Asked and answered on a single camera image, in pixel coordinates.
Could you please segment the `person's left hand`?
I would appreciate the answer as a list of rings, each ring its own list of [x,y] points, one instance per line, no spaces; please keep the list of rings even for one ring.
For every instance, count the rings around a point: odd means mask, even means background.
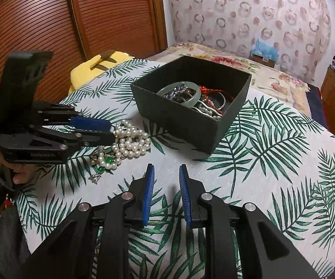
[[[11,164],[7,162],[0,151],[0,170],[8,168],[14,173],[13,182],[16,185],[29,182],[34,177],[38,166],[35,164]]]

